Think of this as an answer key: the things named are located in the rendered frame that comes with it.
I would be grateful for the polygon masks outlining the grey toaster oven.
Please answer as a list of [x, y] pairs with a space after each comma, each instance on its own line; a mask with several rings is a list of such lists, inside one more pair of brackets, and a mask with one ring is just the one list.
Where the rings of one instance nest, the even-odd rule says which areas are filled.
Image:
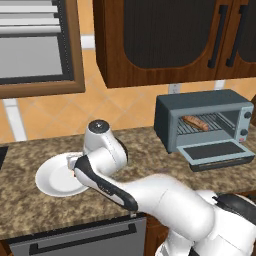
[[[253, 113], [254, 105], [233, 90], [201, 91], [181, 94], [159, 95], [156, 98], [154, 130], [167, 152], [179, 152], [179, 146], [234, 139], [242, 144], [247, 136], [240, 134], [249, 129], [250, 119], [246, 112]], [[203, 131], [179, 135], [178, 120], [183, 116], [221, 113], [235, 126], [233, 134], [226, 131]]]

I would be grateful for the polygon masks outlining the metal toaster oven rack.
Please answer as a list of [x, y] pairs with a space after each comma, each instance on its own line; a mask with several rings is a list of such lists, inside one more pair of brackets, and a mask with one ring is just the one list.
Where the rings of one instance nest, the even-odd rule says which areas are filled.
[[[196, 115], [196, 118], [200, 119], [208, 125], [208, 131], [226, 131], [231, 134], [235, 132], [235, 126], [221, 113], [208, 113], [202, 115]], [[203, 130], [195, 128], [186, 123], [182, 118], [178, 120], [177, 132], [179, 135], [187, 135], [193, 133], [202, 133]]]

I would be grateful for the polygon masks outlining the brown wooden base cupboard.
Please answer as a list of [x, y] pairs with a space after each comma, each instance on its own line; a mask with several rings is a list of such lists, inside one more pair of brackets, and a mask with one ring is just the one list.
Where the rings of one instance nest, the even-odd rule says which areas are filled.
[[168, 231], [157, 219], [147, 215], [144, 256], [155, 256], [156, 250], [167, 238]]

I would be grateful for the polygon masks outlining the dark wooden wall cupboard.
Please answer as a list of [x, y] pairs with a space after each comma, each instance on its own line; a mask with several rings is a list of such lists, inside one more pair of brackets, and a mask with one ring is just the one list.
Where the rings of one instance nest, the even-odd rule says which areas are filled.
[[256, 0], [93, 0], [109, 88], [256, 77]]

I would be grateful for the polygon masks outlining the grey dishwasher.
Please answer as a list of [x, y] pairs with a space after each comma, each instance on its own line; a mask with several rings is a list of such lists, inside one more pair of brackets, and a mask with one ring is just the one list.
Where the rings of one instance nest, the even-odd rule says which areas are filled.
[[123, 216], [7, 239], [14, 256], [143, 256], [146, 218]]

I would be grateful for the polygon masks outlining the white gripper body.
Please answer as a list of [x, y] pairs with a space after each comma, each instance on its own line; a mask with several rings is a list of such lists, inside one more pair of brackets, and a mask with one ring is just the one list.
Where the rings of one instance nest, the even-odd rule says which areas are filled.
[[67, 166], [69, 169], [75, 168], [76, 161], [81, 157], [81, 154], [69, 154], [66, 156]]

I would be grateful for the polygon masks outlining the brown baguette bread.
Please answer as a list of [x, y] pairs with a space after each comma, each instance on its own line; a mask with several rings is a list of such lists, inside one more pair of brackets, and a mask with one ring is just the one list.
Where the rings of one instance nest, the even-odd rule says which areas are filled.
[[197, 128], [203, 131], [207, 131], [209, 129], [207, 123], [205, 123], [204, 121], [200, 120], [195, 116], [183, 116], [182, 119], [185, 123], [189, 124], [194, 128]]

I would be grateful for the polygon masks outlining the grey toaster oven door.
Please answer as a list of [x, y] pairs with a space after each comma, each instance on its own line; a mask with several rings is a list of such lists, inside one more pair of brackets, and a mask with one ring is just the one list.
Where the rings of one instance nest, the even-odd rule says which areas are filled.
[[255, 154], [234, 139], [179, 146], [193, 172], [250, 163]]

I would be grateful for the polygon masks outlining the dark panelled cupboard door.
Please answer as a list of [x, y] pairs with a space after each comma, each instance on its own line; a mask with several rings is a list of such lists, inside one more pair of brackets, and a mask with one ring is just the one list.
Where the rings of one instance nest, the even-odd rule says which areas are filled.
[[[240, 21], [239, 8], [241, 5], [247, 5], [248, 12], [234, 65], [227, 67], [226, 60], [231, 55]], [[250, 77], [256, 77], [256, 0], [233, 0], [216, 78], [237, 79]]]
[[220, 15], [229, 0], [107, 0], [106, 85], [207, 81]]

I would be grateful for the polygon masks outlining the wooden framed window with blinds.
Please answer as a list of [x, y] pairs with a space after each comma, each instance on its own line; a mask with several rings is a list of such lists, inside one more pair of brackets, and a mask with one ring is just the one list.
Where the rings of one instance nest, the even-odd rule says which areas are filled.
[[0, 0], [0, 99], [84, 90], [77, 0]]

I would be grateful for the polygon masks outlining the black hob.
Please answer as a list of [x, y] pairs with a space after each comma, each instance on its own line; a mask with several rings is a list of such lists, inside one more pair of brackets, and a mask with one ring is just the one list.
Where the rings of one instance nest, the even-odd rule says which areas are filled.
[[4, 163], [7, 152], [8, 152], [8, 146], [0, 147], [0, 170]]

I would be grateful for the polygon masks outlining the white round plate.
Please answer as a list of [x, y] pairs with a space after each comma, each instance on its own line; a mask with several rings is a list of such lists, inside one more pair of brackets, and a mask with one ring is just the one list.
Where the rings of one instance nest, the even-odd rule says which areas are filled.
[[37, 170], [37, 188], [52, 197], [69, 197], [87, 190], [68, 169], [67, 157], [73, 152], [58, 154], [45, 161]]

